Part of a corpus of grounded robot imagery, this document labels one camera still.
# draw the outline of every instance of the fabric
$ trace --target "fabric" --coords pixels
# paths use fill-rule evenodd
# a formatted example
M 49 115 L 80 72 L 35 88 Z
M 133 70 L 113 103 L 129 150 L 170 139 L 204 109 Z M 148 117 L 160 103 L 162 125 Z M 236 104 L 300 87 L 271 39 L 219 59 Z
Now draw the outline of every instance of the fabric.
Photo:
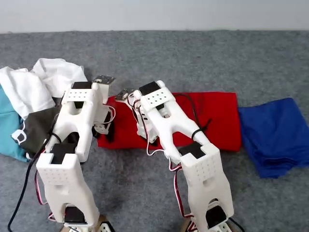
M 197 116 L 201 126 L 208 125 L 206 136 L 219 149 L 239 151 L 241 146 L 241 135 L 239 116 L 237 112 L 237 97 L 235 93 L 206 92 L 188 93 L 192 98 Z M 176 96 L 176 101 L 183 111 L 194 119 L 192 105 L 184 96 Z M 108 104 L 116 109 L 114 141 L 109 142 L 105 136 L 98 139 L 98 146 L 110 149 L 118 148 L 146 148 L 147 142 L 137 135 L 136 121 L 131 110 L 124 103 L 115 102 L 113 97 L 109 98 Z M 173 134 L 176 146 L 186 146 L 192 143 L 191 138 L 180 133 Z M 161 148 L 149 146 L 150 149 Z
M 55 105 L 39 77 L 27 69 L 0 69 L 0 84 L 14 110 L 25 120 L 28 114 Z
M 1 85 L 0 106 L 0 153 L 20 161 L 27 161 L 24 157 L 25 151 L 11 138 L 11 133 L 19 127 L 20 117 L 12 107 Z
M 243 144 L 260 177 L 309 166 L 309 128 L 292 98 L 239 108 Z
M 19 129 L 12 134 L 12 138 L 25 149 L 29 158 L 33 158 L 44 140 L 49 138 L 48 132 L 58 112 L 59 107 L 53 107 L 31 113 Z
M 84 69 L 64 59 L 40 58 L 33 66 L 35 73 L 45 84 L 54 98 L 61 98 L 74 82 L 87 81 Z

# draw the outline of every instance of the red cloth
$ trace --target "red cloth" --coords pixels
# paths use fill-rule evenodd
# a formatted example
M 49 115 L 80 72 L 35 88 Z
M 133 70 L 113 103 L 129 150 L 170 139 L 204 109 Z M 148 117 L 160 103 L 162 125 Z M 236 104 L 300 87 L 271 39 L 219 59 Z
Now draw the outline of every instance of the red cloth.
M 197 117 L 201 126 L 206 125 L 209 118 L 211 122 L 206 130 L 208 139 L 219 149 L 239 151 L 241 134 L 237 110 L 236 93 L 206 92 L 187 93 L 192 98 Z M 188 98 L 176 96 L 176 101 L 189 118 L 194 120 L 192 105 Z M 98 146 L 110 149 L 118 148 L 146 148 L 147 142 L 137 135 L 136 121 L 131 110 L 124 103 L 116 102 L 110 97 L 108 104 L 116 109 L 114 141 L 109 143 L 105 136 L 100 136 Z M 176 146 L 186 146 L 192 143 L 191 138 L 181 133 L 173 134 Z M 161 148 L 149 146 L 150 149 Z

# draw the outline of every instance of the carpet floor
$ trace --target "carpet floor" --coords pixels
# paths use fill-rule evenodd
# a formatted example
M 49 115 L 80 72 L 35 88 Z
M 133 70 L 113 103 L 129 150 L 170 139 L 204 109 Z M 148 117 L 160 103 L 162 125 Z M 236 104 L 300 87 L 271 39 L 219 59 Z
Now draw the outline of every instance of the carpet floor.
M 231 91 L 239 106 L 293 97 L 309 121 L 309 32 L 127 31 L 0 35 L 0 68 L 31 68 L 38 58 L 83 65 L 89 79 L 117 78 L 111 94 L 163 80 L 171 91 Z M 236 219 L 247 232 L 309 232 L 309 168 L 261 179 L 244 150 L 222 151 Z M 27 164 L 0 155 L 0 231 L 6 231 Z M 117 232 L 178 232 L 173 174 L 161 155 L 107 150 L 93 140 L 84 178 Z M 15 232 L 51 231 L 48 206 L 36 199 L 34 172 L 13 223 Z M 186 182 L 179 178 L 186 200 Z

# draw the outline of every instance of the pile of clothes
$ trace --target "pile of clothes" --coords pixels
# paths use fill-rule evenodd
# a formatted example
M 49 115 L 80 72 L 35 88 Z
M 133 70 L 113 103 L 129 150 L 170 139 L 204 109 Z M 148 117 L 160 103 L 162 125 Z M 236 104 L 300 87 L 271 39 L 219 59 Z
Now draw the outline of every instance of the pile of clothes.
M 82 66 L 64 59 L 40 58 L 31 71 L 0 69 L 0 153 L 27 161 L 19 140 L 12 139 L 29 114 L 51 109 L 53 98 L 61 98 L 76 81 L 87 81 Z

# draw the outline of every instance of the folded blue towel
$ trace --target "folded blue towel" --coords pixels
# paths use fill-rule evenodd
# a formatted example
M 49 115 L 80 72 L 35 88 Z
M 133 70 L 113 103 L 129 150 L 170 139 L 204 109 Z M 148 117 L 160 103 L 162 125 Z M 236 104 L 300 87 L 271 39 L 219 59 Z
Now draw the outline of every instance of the folded blue towel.
M 27 161 L 24 149 L 12 139 L 11 134 L 19 128 L 21 118 L 0 85 L 0 154 Z
M 309 166 L 309 127 L 292 98 L 240 107 L 243 144 L 260 177 Z

